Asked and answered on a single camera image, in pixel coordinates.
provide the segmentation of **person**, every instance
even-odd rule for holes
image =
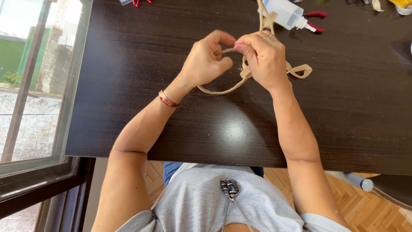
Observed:
[[[238,40],[223,31],[212,32],[194,43],[164,95],[178,104],[191,89],[232,67],[229,57],[214,55],[222,49],[219,43],[234,45],[247,58],[253,78],[273,98],[296,211],[279,189],[256,175],[259,168],[167,162],[167,187],[150,209],[147,152],[176,110],[157,96],[113,145],[92,232],[349,232],[287,77],[285,46],[270,31]]]

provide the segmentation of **beige cord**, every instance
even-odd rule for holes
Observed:
[[[263,5],[262,0],[257,0],[257,4],[259,5],[259,31],[263,31],[263,28],[270,28],[270,31],[272,32],[272,34],[274,33],[274,28],[273,28],[273,22],[275,21],[276,17],[278,16],[278,14],[276,12],[272,12],[272,13],[268,13],[266,10],[266,7]],[[268,17],[263,18],[263,11],[265,11],[266,15],[268,15]],[[222,55],[228,52],[233,52],[233,48],[228,48],[225,50],[222,50],[220,52],[215,53],[215,56],[218,55]],[[210,90],[206,90],[204,89],[201,85],[198,86],[198,88],[200,90],[202,90],[205,93],[208,94],[227,94],[229,92],[232,92],[233,90],[239,88],[241,85],[243,85],[249,78],[252,77],[252,73],[250,73],[249,67],[245,64],[246,61],[246,57],[243,57],[243,63],[242,63],[242,67],[243,70],[242,72],[240,72],[240,76],[242,77],[242,80],[240,82],[238,82],[235,86],[233,86],[232,88],[223,91],[223,92],[213,92]],[[307,76],[309,76],[309,74],[312,72],[312,68],[307,65],[307,64],[303,64],[301,66],[292,68],[292,66],[289,64],[289,62],[286,61],[286,73],[290,73],[292,75],[294,75],[297,78],[303,79],[306,78]],[[298,75],[296,72],[299,71],[304,71],[303,75]]]

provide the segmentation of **fingernail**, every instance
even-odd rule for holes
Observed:
[[[237,51],[237,52],[240,52],[241,50],[242,50],[242,48],[240,47],[240,46],[234,46],[233,47],[233,50],[235,50],[235,51]]]

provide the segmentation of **woman's right hand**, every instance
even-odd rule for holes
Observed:
[[[286,74],[285,46],[274,35],[270,35],[270,31],[244,35],[235,42],[234,50],[246,57],[253,78],[265,89],[272,91],[283,88],[289,80]]]

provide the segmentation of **dark wooden table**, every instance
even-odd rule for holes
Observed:
[[[305,0],[305,12],[328,13],[310,18],[325,33],[276,28],[287,60],[314,70],[291,81],[327,170],[412,175],[412,15],[381,3],[386,11],[377,13],[359,0]],[[252,0],[142,0],[140,9],[94,1],[66,155],[108,157],[127,122],[179,73],[195,41],[214,29],[236,38],[257,31],[256,10]],[[205,87],[222,91],[240,81],[241,55],[230,56],[232,69]],[[272,99],[253,79],[226,95],[192,90],[148,158],[286,166]]]

